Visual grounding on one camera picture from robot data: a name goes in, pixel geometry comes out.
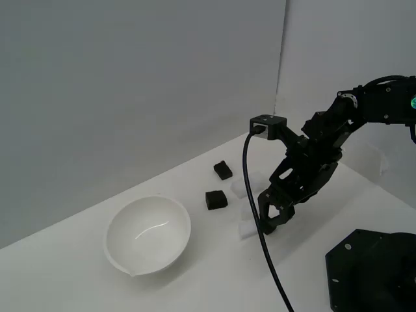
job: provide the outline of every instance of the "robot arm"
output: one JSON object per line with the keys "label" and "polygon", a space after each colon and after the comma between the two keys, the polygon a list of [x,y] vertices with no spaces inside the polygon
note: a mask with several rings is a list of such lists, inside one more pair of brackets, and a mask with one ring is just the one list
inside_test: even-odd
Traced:
{"label": "robot arm", "polygon": [[[272,233],[289,221],[294,206],[314,196],[331,178],[342,157],[341,146],[366,123],[404,124],[416,143],[416,77],[389,76],[365,86],[340,91],[326,112],[316,112],[298,136],[286,118],[261,115],[250,120],[250,129],[266,127],[259,136],[281,140],[286,158],[270,176],[270,186],[259,197],[261,230]],[[270,206],[279,215],[270,218]]]}

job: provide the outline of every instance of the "white table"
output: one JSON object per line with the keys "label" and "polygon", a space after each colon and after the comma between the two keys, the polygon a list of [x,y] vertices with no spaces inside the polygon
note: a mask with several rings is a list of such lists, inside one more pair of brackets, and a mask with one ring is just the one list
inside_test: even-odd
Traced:
{"label": "white table", "polygon": [[[238,236],[247,199],[239,200],[229,186],[241,176],[244,137],[0,250],[0,310],[286,311],[258,238]],[[253,139],[249,171],[269,176],[284,152],[279,142]],[[213,172],[221,160],[233,179],[221,181]],[[205,191],[217,189],[224,190],[229,206],[208,211]],[[156,193],[188,209],[190,242],[169,269],[130,278],[105,259],[103,234],[124,205]],[[356,228],[416,233],[416,210],[340,164],[330,183],[267,237],[295,311],[330,312],[324,256]]]}

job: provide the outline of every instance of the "white bowl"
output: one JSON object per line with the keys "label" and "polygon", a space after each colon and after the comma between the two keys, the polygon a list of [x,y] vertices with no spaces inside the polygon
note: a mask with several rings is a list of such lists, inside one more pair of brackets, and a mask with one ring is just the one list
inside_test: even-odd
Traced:
{"label": "white bowl", "polygon": [[177,201],[162,196],[141,198],[111,221],[104,239],[107,259],[131,276],[160,271],[185,249],[190,218]]}

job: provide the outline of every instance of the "black sponge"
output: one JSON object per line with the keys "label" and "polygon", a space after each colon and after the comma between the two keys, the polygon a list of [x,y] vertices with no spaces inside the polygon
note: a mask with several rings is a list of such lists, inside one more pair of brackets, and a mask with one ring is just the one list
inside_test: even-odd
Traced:
{"label": "black sponge", "polygon": [[233,172],[229,169],[225,161],[216,164],[214,166],[214,170],[220,176],[221,180],[225,180],[233,176]]}
{"label": "black sponge", "polygon": [[205,193],[205,201],[207,202],[208,210],[227,207],[228,201],[226,195],[221,190],[213,190]]}

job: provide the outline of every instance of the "white wall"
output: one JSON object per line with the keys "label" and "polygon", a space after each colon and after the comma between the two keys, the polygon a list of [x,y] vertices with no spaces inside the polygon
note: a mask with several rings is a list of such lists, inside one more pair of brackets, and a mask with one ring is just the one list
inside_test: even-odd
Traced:
{"label": "white wall", "polygon": [[285,0],[2,1],[0,248],[271,113],[284,11]]}
{"label": "white wall", "polygon": [[[416,75],[416,1],[289,0],[287,8],[276,114],[299,132],[338,90],[384,75]],[[345,161],[374,179],[377,149],[389,163],[379,184],[416,207],[416,146],[409,129],[368,124],[350,137]]]}

